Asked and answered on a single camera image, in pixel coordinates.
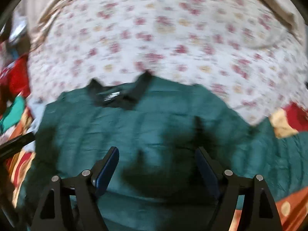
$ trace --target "teal fabric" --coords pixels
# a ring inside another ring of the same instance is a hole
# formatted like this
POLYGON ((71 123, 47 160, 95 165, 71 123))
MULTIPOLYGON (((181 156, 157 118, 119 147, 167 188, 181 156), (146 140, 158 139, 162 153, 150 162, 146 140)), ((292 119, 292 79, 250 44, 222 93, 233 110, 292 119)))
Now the teal fabric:
POLYGON ((24 110, 25 100, 22 96, 17 96, 13 104, 5 110, 3 117, 0 120, 1 134, 20 121, 24 110))
POLYGON ((306 132, 277 139, 268 119, 249 126, 204 87, 154 77, 133 110, 95 106, 87 88, 47 105, 17 207, 28 214, 53 175, 76 176, 116 146, 120 161, 98 201, 110 231, 205 229, 215 202, 194 160, 196 116, 210 156, 239 176, 262 174, 276 201, 308 186, 306 132))

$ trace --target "red fabric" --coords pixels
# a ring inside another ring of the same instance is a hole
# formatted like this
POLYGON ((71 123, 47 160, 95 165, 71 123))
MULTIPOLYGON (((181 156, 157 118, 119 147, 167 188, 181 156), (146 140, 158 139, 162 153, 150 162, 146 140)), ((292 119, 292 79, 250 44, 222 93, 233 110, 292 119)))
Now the red fabric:
POLYGON ((10 157, 10 158, 8 158, 8 159, 5 161, 5 165, 6 165, 7 171, 10 169, 10 165, 11 165, 11 163, 12 163, 12 160, 13 160, 13 157, 10 157))
POLYGON ((288 123, 291 128, 296 129, 298 132, 308 131, 308 120, 306 119, 306 111, 297 106, 297 104, 294 102, 284 108, 284 110, 286 112, 288 123))
POLYGON ((22 93, 24 98, 30 95, 27 61, 28 54, 24 54, 15 61, 13 66, 8 66, 1 72, 1 113, 3 113, 2 108, 6 108, 6 102, 13 101, 19 93, 22 93))
POLYGON ((15 175, 14 175, 13 185, 14 185, 15 187, 18 186, 18 175, 19 175, 20 167, 21 167, 21 165, 22 165, 25 161, 27 161, 28 159, 30 159, 31 155, 32 155, 31 152, 25 153, 25 154, 23 155, 23 157, 20 159, 20 162, 19 162, 18 165, 17 165, 16 171, 15 171, 15 175))

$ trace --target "black collar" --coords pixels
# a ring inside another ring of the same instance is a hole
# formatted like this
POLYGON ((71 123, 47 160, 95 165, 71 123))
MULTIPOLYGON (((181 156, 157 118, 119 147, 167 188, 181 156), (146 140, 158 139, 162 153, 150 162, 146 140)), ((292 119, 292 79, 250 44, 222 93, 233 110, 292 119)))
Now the black collar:
POLYGON ((152 77, 151 73, 146 71, 139 76, 134 83, 135 86, 126 91, 121 90, 121 85, 103 86, 97 80, 92 79, 87 86, 87 90, 96 106, 132 110, 145 93, 152 77))

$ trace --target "floral bedsheet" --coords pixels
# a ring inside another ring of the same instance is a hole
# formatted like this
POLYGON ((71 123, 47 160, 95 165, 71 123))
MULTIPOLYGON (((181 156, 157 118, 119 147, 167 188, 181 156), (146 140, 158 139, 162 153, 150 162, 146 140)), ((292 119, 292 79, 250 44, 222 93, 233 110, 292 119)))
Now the floral bedsheet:
POLYGON ((259 0, 73 0, 29 58, 32 94, 46 102, 146 69, 204 85, 250 124, 290 100, 308 105, 305 52, 259 0))

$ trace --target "orange fabric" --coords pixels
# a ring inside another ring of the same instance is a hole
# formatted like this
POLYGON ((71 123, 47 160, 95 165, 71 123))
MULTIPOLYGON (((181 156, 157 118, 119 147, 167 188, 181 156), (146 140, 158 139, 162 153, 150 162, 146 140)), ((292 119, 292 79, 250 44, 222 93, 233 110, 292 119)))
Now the orange fabric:
POLYGON ((25 152, 23 150, 19 153, 18 161, 16 166, 14 167, 13 174, 11 177, 11 182, 15 186, 12 197, 12 203, 14 207, 16 207, 17 205, 17 199, 20 192, 21 184, 23 183, 34 158, 35 153, 25 152))
MULTIPOLYGON (((29 112, 30 112, 29 108, 26 107, 21 116, 20 121, 16 125, 16 128, 14 129, 13 133, 11 134, 8 140, 12 140, 17 136, 24 135, 27 132, 28 128, 32 123, 32 117, 30 116, 29 112)), ((18 155, 19 153, 15 154, 12 158, 8 159, 7 161, 7 168, 10 177, 12 176, 12 171, 17 162, 18 155)))
POLYGON ((10 157, 10 158, 8 158, 8 159, 5 161, 5 166, 6 166, 7 170, 10 169, 10 166, 11 166, 11 164, 12 164, 12 160, 13 160, 13 158, 10 157))
MULTIPOLYGON (((284 231, 296 231, 308 212, 308 187, 289 195, 276 203, 284 231)), ((229 231, 236 231, 241 217, 236 210, 229 231)))

